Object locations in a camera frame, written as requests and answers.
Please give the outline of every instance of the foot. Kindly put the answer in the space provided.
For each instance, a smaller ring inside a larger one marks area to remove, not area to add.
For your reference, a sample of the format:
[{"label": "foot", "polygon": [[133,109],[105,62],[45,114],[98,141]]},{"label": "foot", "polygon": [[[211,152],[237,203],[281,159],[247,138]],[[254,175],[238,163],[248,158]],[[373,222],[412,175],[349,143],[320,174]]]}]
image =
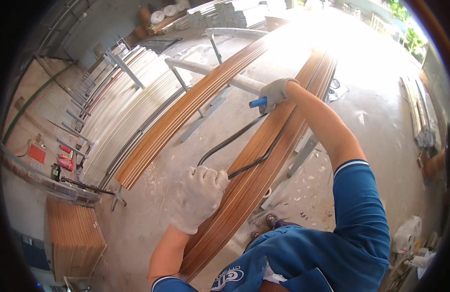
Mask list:
[{"label": "foot", "polygon": [[256,237],[258,237],[258,236],[260,236],[261,234],[258,232],[258,231],[252,231],[251,232],[251,239],[254,239],[254,238],[256,238]]},{"label": "foot", "polygon": [[274,229],[275,223],[280,220],[280,218],[275,215],[275,213],[269,213],[266,216],[266,224],[270,229]]}]

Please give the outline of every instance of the shirt logo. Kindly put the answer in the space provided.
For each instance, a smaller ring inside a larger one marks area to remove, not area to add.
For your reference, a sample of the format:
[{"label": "shirt logo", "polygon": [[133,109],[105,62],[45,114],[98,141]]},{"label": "shirt logo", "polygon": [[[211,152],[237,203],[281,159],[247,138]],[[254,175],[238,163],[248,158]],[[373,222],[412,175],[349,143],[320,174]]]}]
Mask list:
[{"label": "shirt logo", "polygon": [[241,266],[235,266],[224,270],[220,275],[215,278],[214,284],[212,285],[211,291],[220,291],[227,282],[237,282],[240,281],[245,273],[241,270]]}]

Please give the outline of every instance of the blue handle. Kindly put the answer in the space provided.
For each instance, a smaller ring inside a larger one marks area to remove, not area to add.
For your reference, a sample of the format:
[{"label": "blue handle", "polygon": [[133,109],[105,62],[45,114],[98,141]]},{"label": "blue handle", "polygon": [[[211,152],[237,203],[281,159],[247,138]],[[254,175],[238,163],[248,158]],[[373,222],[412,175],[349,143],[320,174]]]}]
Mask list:
[{"label": "blue handle", "polygon": [[264,105],[267,103],[267,96],[264,96],[263,98],[253,100],[249,102],[249,108],[256,108],[260,105]]}]

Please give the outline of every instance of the work glove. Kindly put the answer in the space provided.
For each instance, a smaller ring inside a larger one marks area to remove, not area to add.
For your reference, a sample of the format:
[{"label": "work glove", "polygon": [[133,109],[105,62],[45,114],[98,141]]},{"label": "work glove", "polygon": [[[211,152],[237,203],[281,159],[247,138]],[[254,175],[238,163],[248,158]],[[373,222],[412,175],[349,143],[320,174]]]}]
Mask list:
[{"label": "work glove", "polygon": [[215,171],[203,165],[188,167],[176,188],[175,201],[169,222],[176,229],[195,234],[199,225],[220,206],[220,201],[230,183],[225,171]]},{"label": "work glove", "polygon": [[293,78],[282,78],[272,81],[261,89],[259,98],[267,97],[267,103],[259,106],[260,114],[268,114],[275,108],[275,105],[282,100],[288,98],[285,86],[288,81],[300,83]]}]

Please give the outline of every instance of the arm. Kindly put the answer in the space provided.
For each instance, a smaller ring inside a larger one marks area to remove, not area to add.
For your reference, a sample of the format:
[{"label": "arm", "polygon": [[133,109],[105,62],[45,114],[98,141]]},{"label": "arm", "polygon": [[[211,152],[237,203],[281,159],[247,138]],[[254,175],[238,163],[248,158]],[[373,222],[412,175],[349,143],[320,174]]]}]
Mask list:
[{"label": "arm", "polygon": [[331,108],[303,89],[297,80],[275,80],[262,88],[260,97],[264,96],[268,97],[268,104],[260,108],[261,113],[270,112],[282,99],[295,102],[327,150],[335,172],[334,233],[388,265],[390,238],[386,215],[374,174],[353,133]]},{"label": "arm", "polygon": [[178,277],[183,260],[184,247],[190,235],[168,225],[159,243],[155,247],[149,262],[147,281],[152,284],[162,276]]},{"label": "arm", "polygon": [[296,103],[314,135],[319,139],[332,163],[333,171],[351,159],[366,160],[358,141],[339,116],[322,100],[302,88],[291,78],[277,79],[261,89],[259,97],[267,97],[267,104],[259,112],[270,113],[283,99]]},{"label": "arm", "polygon": [[163,276],[178,277],[190,235],[217,210],[229,182],[225,171],[205,166],[188,167],[183,172],[170,208],[170,224],[150,258],[146,278],[151,285]]},{"label": "arm", "polygon": [[327,150],[332,169],[351,159],[366,160],[353,133],[327,104],[295,82],[286,83],[288,98],[304,114],[309,127]]}]

